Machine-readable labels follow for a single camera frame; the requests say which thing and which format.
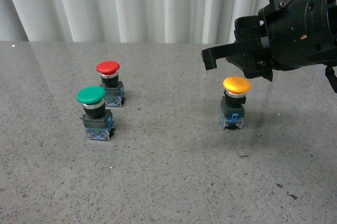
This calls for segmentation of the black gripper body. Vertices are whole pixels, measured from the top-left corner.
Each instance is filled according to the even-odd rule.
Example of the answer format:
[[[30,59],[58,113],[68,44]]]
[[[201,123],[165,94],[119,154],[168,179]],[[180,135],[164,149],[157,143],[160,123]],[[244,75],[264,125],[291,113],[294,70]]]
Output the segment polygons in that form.
[[[313,65],[313,0],[269,0],[263,15],[265,46],[257,54],[257,68],[293,70]]]

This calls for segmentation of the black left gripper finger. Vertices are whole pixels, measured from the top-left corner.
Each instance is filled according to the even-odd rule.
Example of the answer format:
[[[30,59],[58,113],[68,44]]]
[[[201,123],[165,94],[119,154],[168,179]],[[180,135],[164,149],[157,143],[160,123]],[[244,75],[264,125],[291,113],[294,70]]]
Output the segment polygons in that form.
[[[227,57],[226,60],[238,67],[247,79],[257,77],[263,77],[269,81],[273,79],[272,69],[275,60],[268,50],[237,54]]]

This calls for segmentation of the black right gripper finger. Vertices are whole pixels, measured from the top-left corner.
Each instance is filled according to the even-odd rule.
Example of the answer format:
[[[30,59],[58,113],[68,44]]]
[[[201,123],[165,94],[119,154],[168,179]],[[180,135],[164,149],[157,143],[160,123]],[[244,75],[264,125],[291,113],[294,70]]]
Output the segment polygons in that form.
[[[270,43],[266,26],[261,24],[261,21],[257,15],[236,19],[234,23],[234,43],[202,50],[201,56],[205,69],[217,68],[216,61],[220,58],[268,49]]]

